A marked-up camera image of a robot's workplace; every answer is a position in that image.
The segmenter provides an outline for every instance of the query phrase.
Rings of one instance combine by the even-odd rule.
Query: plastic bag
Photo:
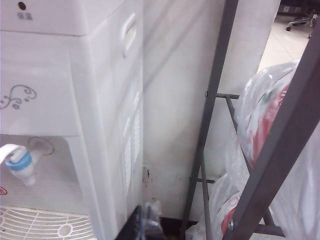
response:
[[[245,85],[234,112],[238,139],[252,166],[279,110],[299,61],[267,67]]]
[[[160,225],[161,205],[159,201],[147,202],[144,208],[144,238],[146,240],[166,239]]]
[[[293,61],[259,72],[250,79],[238,100],[235,109],[238,139],[252,166],[256,164],[298,63]],[[320,240],[319,143],[318,125],[270,206],[275,222],[290,240]],[[232,160],[236,166],[245,166],[242,158]]]
[[[242,193],[249,178],[249,171],[234,127],[232,126],[228,132],[230,133],[230,138],[225,147],[225,154],[222,160],[232,185]]]
[[[222,206],[228,201],[228,199],[236,194],[238,190],[231,184],[231,181],[227,174],[219,178],[212,186],[212,191],[209,196],[209,214],[211,220],[211,232],[212,240],[222,239],[221,224],[227,214],[227,211],[222,212]],[[186,240],[206,240],[206,227],[205,217],[201,217],[200,221],[191,226],[185,232]]]
[[[212,240],[221,240],[230,218],[238,204],[241,193],[235,188],[227,174],[219,178],[212,186],[209,196],[209,214]],[[185,232],[186,240],[206,240],[205,216]],[[283,240],[283,237],[254,233],[250,240]]]

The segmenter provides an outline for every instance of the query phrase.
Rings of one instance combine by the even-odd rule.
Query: white wall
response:
[[[239,93],[258,69],[280,0],[239,0],[219,91]],[[144,199],[180,219],[224,0],[144,0]],[[223,172],[231,120],[217,99],[207,139],[208,176]],[[203,210],[200,183],[191,219]]]

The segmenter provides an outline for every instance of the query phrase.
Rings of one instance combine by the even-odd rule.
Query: red object in plastic bag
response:
[[[253,167],[256,164],[259,153],[267,139],[272,123],[276,118],[276,115],[286,96],[288,88],[289,84],[286,85],[280,93],[274,95],[270,99],[269,105],[267,106],[266,110],[264,111],[263,115],[258,121],[258,128],[253,137],[253,162],[251,163]]]
[[[225,232],[226,232],[228,225],[229,225],[229,221],[232,218],[232,216],[234,215],[235,210],[236,210],[236,208],[234,207],[231,211],[229,211],[227,213],[227,215],[224,216],[224,219],[221,223],[222,235],[225,235]]]

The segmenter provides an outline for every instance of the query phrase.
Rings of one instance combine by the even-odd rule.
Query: gray metal frame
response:
[[[211,68],[211,74],[210,74],[206,99],[204,103],[204,109],[202,112],[200,132],[199,132],[199,137],[197,141],[194,162],[192,166],[192,172],[190,177],[186,203],[185,203],[184,212],[183,212],[183,219],[182,219],[179,240],[185,239],[185,232],[188,226],[188,220],[190,216],[192,202],[194,199],[198,174],[199,174],[200,166],[204,161],[203,152],[204,152],[204,148],[207,140],[207,135],[208,135],[209,126],[211,122],[211,116],[215,106],[218,86],[220,82],[221,73],[224,67],[224,62],[227,54],[227,49],[229,45],[232,26],[234,23],[234,18],[237,11],[237,6],[238,6],[238,0],[226,0],[224,4],[219,36],[218,36],[218,40],[215,48],[215,54],[214,54],[212,68]]]
[[[198,178],[200,168],[206,239],[212,239],[207,186],[209,180],[206,180],[203,151],[216,97],[225,98],[236,131],[238,127],[234,120],[235,110],[231,99],[238,99],[239,96],[217,93],[237,5],[237,0],[225,1],[222,15],[223,21],[221,22],[219,30],[219,37],[206,94],[207,98],[202,113],[201,127],[192,166],[179,240],[185,238],[185,231],[189,220],[196,184],[200,181]],[[253,233],[281,237],[285,236],[282,229],[279,226],[275,226],[269,211],[269,205],[320,120],[319,39],[320,25],[317,25],[291,81],[286,97],[272,124],[254,169],[252,169],[246,156],[243,154],[250,177],[242,192],[232,219],[230,220],[228,231],[225,233],[222,240],[248,240]],[[264,219],[265,225],[259,224],[262,218]]]

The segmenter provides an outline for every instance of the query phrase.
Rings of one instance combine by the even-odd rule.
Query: dispenser handle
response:
[[[0,164],[9,156],[12,163],[17,163],[25,154],[27,149],[25,146],[16,144],[6,144],[0,147]]]
[[[132,13],[130,17],[125,21],[121,31],[121,44],[122,44],[122,55],[124,58],[127,57],[130,48],[132,47],[137,35],[137,23],[136,14]]]

